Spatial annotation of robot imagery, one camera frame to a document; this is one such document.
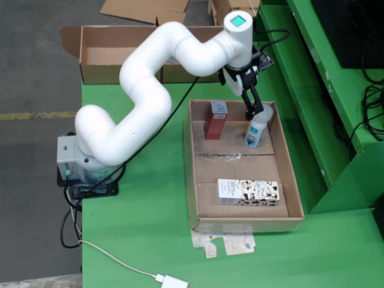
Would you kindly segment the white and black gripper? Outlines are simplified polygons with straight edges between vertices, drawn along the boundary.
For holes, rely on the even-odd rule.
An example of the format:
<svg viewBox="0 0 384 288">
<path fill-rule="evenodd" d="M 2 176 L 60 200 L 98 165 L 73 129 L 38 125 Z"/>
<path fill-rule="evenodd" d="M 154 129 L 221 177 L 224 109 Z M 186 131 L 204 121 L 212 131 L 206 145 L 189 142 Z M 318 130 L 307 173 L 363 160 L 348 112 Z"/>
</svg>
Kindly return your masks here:
<svg viewBox="0 0 384 288">
<path fill-rule="evenodd" d="M 231 69 L 228 65 L 220 70 L 220 75 L 223 76 L 224 82 L 236 96 L 242 96 L 246 105 L 245 117 L 247 120 L 252 120 L 255 113 L 262 111 L 262 102 L 256 91 L 258 67 L 252 66 L 246 72 L 240 73 Z M 246 91 L 251 89 L 254 97 L 254 104 L 251 103 Z"/>
</svg>

